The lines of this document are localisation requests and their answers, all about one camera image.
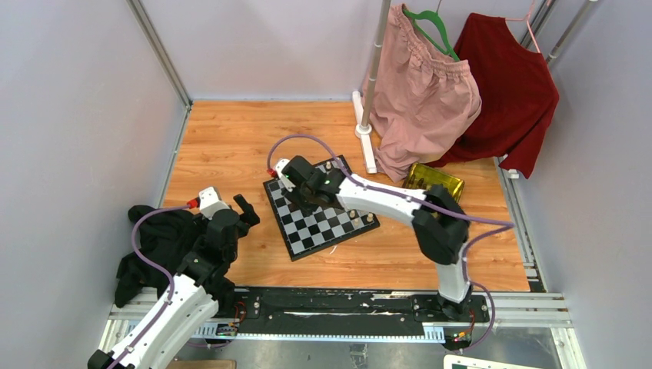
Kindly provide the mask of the black cloth heap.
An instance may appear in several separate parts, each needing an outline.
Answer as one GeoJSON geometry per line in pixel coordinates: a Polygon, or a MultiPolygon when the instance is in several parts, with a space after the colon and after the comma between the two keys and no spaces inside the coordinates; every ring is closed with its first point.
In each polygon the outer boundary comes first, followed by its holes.
{"type": "MultiPolygon", "coordinates": [[[[138,228],[140,252],[174,274],[204,230],[204,225],[187,210],[155,214],[138,228]]],[[[116,278],[114,304],[118,308],[135,298],[142,288],[155,288],[157,296],[161,297],[169,285],[162,272],[146,264],[135,252],[121,259],[116,278]]]]}

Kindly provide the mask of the pink clothes hanger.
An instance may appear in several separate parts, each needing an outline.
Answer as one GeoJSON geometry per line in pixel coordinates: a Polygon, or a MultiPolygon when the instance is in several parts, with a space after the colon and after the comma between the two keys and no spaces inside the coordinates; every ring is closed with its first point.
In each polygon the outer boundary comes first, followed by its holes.
{"type": "Polygon", "coordinates": [[[524,15],[523,18],[506,18],[506,22],[523,22],[526,27],[527,27],[527,35],[530,37],[531,44],[534,46],[535,50],[537,53],[541,53],[541,49],[537,43],[536,36],[534,34],[534,30],[531,25],[531,16],[534,12],[534,7],[536,5],[536,1],[532,0],[530,3],[530,6],[528,8],[527,13],[524,15]]]}

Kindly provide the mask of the row of light chess pieces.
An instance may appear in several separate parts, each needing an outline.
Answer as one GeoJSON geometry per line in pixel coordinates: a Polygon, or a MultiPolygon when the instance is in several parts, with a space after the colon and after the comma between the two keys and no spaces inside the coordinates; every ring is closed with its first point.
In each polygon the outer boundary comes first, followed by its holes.
{"type": "MultiPolygon", "coordinates": [[[[340,169],[339,162],[337,160],[328,160],[324,164],[324,169],[327,173],[333,171],[334,169],[340,169]]],[[[346,211],[349,221],[353,224],[354,229],[359,229],[374,222],[374,215],[371,213],[365,213],[358,210],[348,210],[346,211]]]]}

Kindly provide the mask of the pink hanging shorts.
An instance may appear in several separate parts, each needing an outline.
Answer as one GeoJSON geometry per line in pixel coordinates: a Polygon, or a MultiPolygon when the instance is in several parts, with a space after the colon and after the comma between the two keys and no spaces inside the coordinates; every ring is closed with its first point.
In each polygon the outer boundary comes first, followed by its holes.
{"type": "Polygon", "coordinates": [[[381,143],[378,170],[392,181],[415,162],[437,161],[481,113],[479,88],[466,60],[437,50],[408,20],[388,12],[369,121],[381,143]]]}

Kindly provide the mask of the yellow transparent piece tray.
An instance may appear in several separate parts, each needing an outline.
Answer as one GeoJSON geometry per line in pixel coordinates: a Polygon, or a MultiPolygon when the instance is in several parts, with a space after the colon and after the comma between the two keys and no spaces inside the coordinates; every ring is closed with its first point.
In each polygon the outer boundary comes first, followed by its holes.
{"type": "Polygon", "coordinates": [[[459,205],[464,181],[427,165],[413,164],[403,181],[403,188],[416,189],[426,194],[424,199],[439,208],[462,214],[459,205]]]}

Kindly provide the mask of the dark chess pieces in tray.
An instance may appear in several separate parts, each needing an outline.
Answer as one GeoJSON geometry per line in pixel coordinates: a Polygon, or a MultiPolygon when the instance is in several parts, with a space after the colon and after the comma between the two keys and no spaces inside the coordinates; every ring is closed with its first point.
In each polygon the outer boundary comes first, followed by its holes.
{"type": "Polygon", "coordinates": [[[432,188],[439,188],[439,187],[448,191],[447,182],[445,181],[445,178],[442,178],[441,176],[416,177],[414,179],[414,186],[424,191],[430,191],[432,188]]]}

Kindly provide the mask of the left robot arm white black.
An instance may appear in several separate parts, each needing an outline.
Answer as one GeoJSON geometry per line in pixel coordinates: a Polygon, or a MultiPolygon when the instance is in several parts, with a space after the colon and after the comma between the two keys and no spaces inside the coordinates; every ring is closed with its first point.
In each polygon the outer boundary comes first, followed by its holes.
{"type": "Polygon", "coordinates": [[[131,232],[134,253],[161,272],[168,286],[131,333],[111,350],[91,355],[89,368],[165,368],[209,318],[227,317],[234,311],[235,285],[226,274],[237,260],[239,240],[261,219],[242,194],[233,199],[238,211],[216,188],[208,187],[183,206],[151,209],[137,219],[131,232]],[[139,229],[146,221],[176,211],[187,214],[192,208],[199,210],[190,216],[199,233],[174,271],[143,254],[139,229]]]}

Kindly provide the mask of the black white chess board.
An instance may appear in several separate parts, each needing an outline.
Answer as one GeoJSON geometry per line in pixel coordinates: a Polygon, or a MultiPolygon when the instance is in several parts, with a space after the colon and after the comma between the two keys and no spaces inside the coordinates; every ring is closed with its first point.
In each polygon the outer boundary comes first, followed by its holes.
{"type": "Polygon", "coordinates": [[[341,242],[356,238],[381,226],[378,217],[368,226],[354,229],[345,210],[318,208],[313,214],[302,214],[285,196],[277,179],[263,183],[264,190],[292,261],[297,261],[341,242]]]}

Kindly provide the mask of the white clothes rack stand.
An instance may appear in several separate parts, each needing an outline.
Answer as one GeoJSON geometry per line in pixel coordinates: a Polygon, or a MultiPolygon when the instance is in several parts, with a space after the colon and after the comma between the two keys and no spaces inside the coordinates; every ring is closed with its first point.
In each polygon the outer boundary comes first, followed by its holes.
{"type": "Polygon", "coordinates": [[[378,77],[378,69],[380,65],[384,35],[388,23],[388,14],[390,8],[390,0],[384,0],[381,2],[380,17],[375,32],[371,62],[368,68],[368,77],[366,79],[366,89],[363,92],[353,91],[351,93],[354,115],[356,119],[354,134],[359,139],[361,144],[364,168],[368,174],[376,174],[378,172],[378,167],[374,157],[374,149],[371,142],[373,127],[370,123],[370,116],[374,103],[374,93],[378,77]]]}

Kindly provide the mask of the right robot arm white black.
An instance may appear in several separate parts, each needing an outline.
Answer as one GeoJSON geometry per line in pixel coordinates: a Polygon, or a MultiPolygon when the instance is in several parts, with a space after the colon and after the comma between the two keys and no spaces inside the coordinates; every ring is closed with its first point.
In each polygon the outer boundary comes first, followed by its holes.
{"type": "Polygon", "coordinates": [[[304,214],[318,208],[365,211],[411,227],[421,253],[436,267],[437,309],[449,321],[469,316],[473,288],[462,248],[470,222],[446,188],[397,188],[351,174],[343,164],[322,170],[300,155],[279,160],[272,170],[283,195],[304,214]]]}

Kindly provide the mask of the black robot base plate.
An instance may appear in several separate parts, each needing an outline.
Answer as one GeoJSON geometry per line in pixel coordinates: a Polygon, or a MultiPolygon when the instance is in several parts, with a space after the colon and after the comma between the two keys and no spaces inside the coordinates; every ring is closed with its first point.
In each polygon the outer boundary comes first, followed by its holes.
{"type": "Polygon", "coordinates": [[[233,305],[202,331],[209,343],[435,343],[455,351],[472,346],[474,329],[494,320],[491,302],[478,294],[454,304],[435,292],[249,287],[237,289],[233,305]]]}

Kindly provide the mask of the dark red hanging shirt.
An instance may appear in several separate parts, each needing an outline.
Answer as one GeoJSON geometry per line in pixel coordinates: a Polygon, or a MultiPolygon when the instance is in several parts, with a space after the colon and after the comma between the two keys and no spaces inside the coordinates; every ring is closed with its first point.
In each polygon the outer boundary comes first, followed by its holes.
{"type": "Polygon", "coordinates": [[[481,113],[433,167],[501,157],[501,168],[534,172],[559,94],[542,54],[521,46],[505,18],[469,14],[454,50],[480,92],[481,113]]]}

